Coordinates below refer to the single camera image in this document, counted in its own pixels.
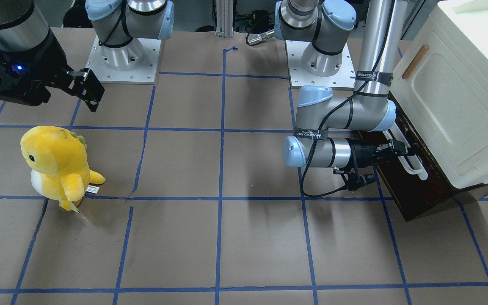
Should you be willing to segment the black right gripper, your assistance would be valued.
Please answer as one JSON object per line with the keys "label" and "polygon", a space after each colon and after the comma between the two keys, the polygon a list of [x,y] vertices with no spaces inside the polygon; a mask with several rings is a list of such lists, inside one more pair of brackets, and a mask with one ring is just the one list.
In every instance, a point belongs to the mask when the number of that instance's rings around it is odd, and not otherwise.
{"label": "black right gripper", "polygon": [[65,52],[51,29],[38,46],[29,50],[0,50],[0,100],[39,106],[52,96],[48,86],[79,97],[93,113],[105,92],[92,69],[71,71]]}

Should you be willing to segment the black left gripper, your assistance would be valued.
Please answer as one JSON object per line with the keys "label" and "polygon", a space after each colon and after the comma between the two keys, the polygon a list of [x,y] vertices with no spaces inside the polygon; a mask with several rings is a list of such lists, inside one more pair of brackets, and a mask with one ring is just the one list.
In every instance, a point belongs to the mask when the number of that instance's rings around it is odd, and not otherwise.
{"label": "black left gripper", "polygon": [[373,145],[364,139],[349,139],[350,161],[349,168],[365,168],[370,165],[385,164],[391,158],[401,156],[414,156],[414,150],[406,147],[405,143],[396,139],[389,139],[387,143]]}

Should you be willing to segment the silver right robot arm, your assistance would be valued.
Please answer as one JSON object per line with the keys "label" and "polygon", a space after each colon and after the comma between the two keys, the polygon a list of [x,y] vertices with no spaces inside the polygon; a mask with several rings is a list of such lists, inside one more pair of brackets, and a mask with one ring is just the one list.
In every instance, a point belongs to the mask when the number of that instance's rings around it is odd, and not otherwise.
{"label": "silver right robot arm", "polygon": [[[86,0],[87,18],[106,65],[126,70],[144,60],[139,39],[167,40],[174,27],[170,0]],[[0,0],[0,100],[47,103],[48,87],[83,100],[96,112],[105,92],[90,68],[71,68],[33,0]]]}

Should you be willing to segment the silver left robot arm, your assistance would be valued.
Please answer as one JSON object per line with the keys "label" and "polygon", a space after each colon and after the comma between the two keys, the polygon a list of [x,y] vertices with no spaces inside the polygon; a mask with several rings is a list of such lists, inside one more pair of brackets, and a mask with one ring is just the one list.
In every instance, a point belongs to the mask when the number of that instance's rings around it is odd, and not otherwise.
{"label": "silver left robot arm", "polygon": [[291,167],[350,170],[414,153],[403,141],[334,139],[331,129],[383,132],[397,107],[388,99],[408,2],[371,0],[356,62],[347,39],[357,23],[346,0],[281,0],[275,37],[286,41],[290,80],[299,88],[293,135],[282,146]]}

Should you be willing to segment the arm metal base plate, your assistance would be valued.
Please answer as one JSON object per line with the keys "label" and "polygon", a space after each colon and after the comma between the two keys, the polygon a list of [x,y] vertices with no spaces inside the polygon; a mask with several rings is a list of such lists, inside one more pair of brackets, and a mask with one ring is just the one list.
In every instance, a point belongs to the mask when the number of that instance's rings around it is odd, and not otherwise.
{"label": "arm metal base plate", "polygon": [[99,45],[96,36],[87,60],[101,83],[155,84],[163,40],[135,38],[120,48]]}
{"label": "arm metal base plate", "polygon": [[291,87],[323,86],[336,90],[352,90],[354,68],[347,44],[337,55],[325,55],[314,49],[311,42],[286,41],[287,63]]}

